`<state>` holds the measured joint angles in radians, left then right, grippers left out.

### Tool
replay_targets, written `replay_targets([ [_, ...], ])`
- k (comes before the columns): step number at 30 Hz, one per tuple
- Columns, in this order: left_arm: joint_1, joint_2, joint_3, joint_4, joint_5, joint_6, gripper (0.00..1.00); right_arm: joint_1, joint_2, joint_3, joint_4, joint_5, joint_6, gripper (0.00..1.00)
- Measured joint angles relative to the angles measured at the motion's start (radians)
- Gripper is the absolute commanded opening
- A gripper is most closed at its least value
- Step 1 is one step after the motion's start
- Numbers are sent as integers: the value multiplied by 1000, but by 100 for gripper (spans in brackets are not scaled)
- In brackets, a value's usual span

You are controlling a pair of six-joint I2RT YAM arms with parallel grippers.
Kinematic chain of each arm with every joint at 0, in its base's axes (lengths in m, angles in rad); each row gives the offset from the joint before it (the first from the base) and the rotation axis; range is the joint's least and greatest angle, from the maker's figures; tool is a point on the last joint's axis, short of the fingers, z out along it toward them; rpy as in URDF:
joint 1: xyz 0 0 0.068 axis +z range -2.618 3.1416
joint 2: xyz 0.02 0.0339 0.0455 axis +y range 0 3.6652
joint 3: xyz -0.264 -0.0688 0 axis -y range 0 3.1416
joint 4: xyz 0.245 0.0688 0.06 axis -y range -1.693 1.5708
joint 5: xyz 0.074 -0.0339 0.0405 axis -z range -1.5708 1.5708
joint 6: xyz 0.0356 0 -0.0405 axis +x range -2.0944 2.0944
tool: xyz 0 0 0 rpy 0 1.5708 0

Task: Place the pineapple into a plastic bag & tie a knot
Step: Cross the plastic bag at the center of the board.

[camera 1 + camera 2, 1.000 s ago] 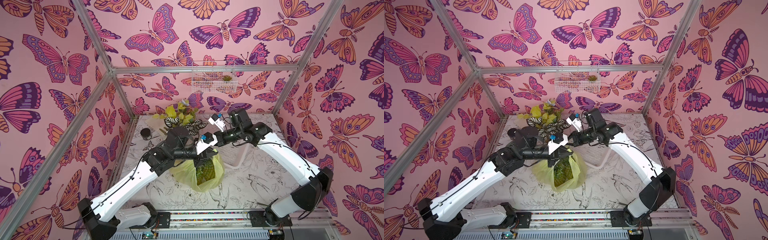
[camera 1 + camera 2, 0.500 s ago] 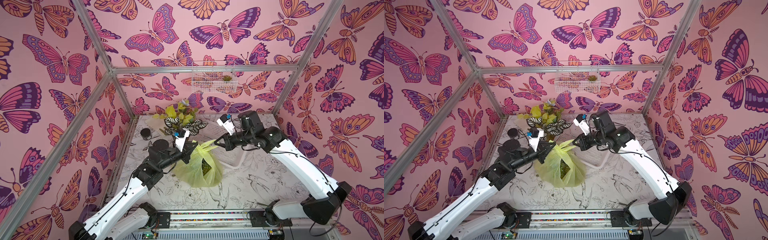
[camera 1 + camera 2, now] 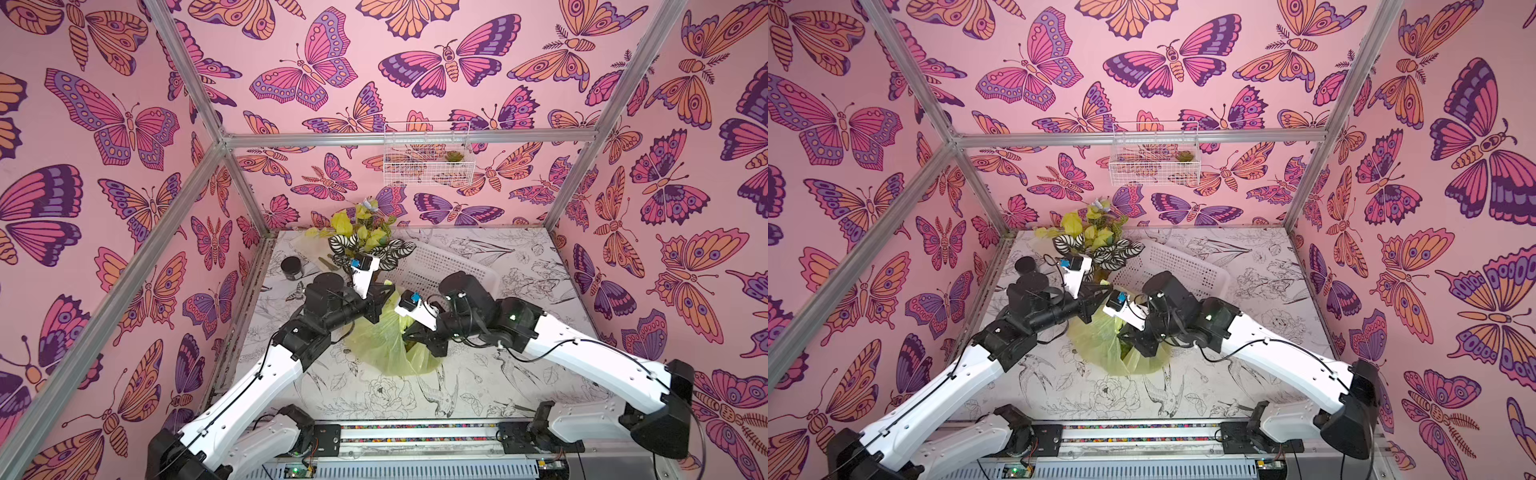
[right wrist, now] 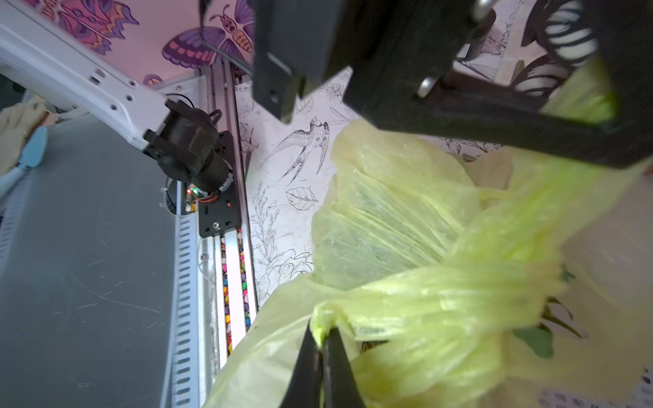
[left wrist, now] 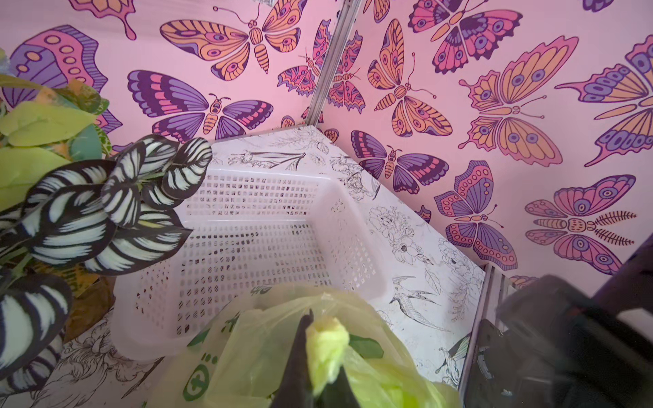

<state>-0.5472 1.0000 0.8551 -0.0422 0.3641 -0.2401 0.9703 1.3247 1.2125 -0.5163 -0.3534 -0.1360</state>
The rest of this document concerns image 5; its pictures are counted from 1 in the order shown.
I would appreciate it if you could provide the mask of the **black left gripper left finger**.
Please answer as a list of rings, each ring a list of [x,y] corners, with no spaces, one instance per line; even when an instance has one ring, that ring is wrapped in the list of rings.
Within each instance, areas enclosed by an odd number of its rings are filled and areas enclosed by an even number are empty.
[[[314,406],[306,351],[306,330],[313,321],[314,315],[312,311],[302,316],[299,321],[282,381],[270,404],[270,408],[302,408]]]

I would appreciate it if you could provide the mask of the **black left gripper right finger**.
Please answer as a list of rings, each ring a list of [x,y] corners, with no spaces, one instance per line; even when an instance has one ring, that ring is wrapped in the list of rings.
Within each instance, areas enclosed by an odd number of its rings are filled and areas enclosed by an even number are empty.
[[[319,397],[316,397],[318,408],[360,408],[344,367],[340,367],[338,377],[327,384]]]

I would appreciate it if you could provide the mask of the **yellow-green plastic bag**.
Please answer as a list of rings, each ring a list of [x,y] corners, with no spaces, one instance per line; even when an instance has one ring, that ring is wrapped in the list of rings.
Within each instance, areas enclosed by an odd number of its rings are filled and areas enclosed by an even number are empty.
[[[316,407],[344,367],[360,407],[457,407],[457,389],[418,373],[405,345],[369,303],[352,292],[284,284],[231,301],[173,359],[149,407],[270,407],[302,316],[313,312],[306,351]],[[350,334],[379,342],[366,360]]]

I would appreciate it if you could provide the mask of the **pineapple with leafy crown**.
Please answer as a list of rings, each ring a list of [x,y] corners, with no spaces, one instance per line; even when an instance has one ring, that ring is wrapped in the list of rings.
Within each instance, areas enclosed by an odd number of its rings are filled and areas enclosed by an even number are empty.
[[[384,350],[378,341],[350,334],[349,345],[355,352],[366,360],[382,359]]]

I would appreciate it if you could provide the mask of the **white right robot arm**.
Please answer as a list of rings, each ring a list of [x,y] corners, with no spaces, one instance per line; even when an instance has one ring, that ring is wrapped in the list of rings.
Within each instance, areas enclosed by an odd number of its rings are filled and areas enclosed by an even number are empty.
[[[461,380],[465,407],[649,407],[652,340],[622,320],[652,309],[645,241],[593,296],[547,275],[477,311]]]

